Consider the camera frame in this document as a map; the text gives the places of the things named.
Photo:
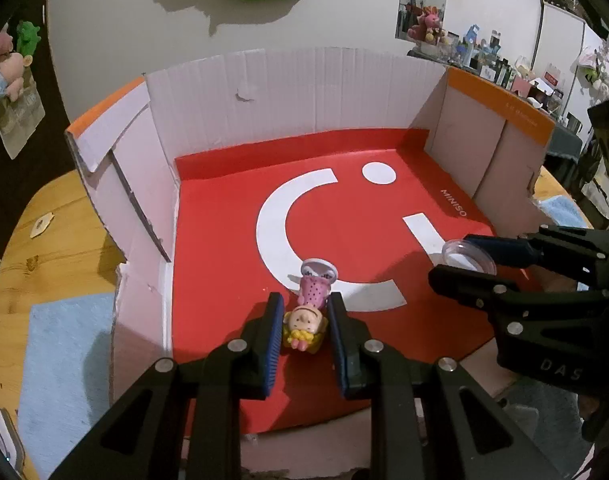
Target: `metal rivet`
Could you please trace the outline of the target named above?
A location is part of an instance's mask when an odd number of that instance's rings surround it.
[[[247,342],[244,339],[231,339],[226,347],[232,352],[243,352],[247,349]]]
[[[451,359],[451,357],[441,357],[438,361],[438,366],[441,370],[453,372],[458,367],[458,363],[456,363],[455,359]]]
[[[382,341],[379,341],[378,339],[370,339],[369,341],[365,341],[365,350],[374,354],[381,352],[384,347],[385,345],[383,345]]]
[[[518,321],[512,321],[507,325],[507,332],[511,335],[520,335],[523,330],[524,327],[522,326],[522,323],[519,323]]]
[[[155,363],[155,371],[165,374],[166,372],[171,372],[173,370],[173,360],[172,359],[159,359]]]

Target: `red surface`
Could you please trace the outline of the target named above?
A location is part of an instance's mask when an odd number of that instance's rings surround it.
[[[401,130],[382,131],[382,135],[390,146],[400,146]],[[267,153],[262,148],[268,143],[214,152],[217,164],[213,166],[205,166],[206,155],[195,158],[205,175],[220,167],[224,176],[184,180],[180,187],[173,283],[174,357],[179,362],[193,360],[236,337],[245,320],[262,313],[271,291],[280,291],[289,309],[295,306],[296,295],[275,280],[260,259],[256,220],[262,204],[278,186],[322,168],[331,168],[338,183],[317,187],[292,206],[286,222],[292,247],[303,259],[319,257],[333,262],[342,280],[394,279],[408,301],[385,312],[351,315],[363,319],[374,337],[407,357],[426,362],[445,355],[462,358],[488,341],[493,332],[485,314],[439,297],[429,288],[431,262],[402,218],[423,212],[444,240],[468,233],[491,234],[491,229],[465,193],[418,148],[422,134],[412,135],[408,146],[415,147],[411,148],[352,152],[346,146],[348,153],[306,160],[294,160],[297,156],[288,152],[291,155],[286,160],[291,162],[230,174],[221,165],[224,160],[246,160],[246,167],[251,167],[245,154]],[[312,153],[318,142],[326,146],[324,152],[330,138],[326,136],[345,143],[348,139],[346,132],[298,137],[300,152]],[[229,150],[238,153],[225,153]],[[362,167],[371,161],[389,164],[396,171],[396,181],[378,186],[364,179]],[[190,160],[184,163],[189,165],[181,170],[185,176],[200,174],[199,168],[190,168]],[[466,218],[447,202],[442,189],[464,208]],[[364,406],[341,398],[328,338],[316,355],[286,349],[281,354],[269,399],[242,403],[243,433],[314,424]]]

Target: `transparent container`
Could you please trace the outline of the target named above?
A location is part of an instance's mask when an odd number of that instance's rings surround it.
[[[496,275],[496,263],[480,247],[466,240],[450,240],[442,248],[442,262],[459,269]]]

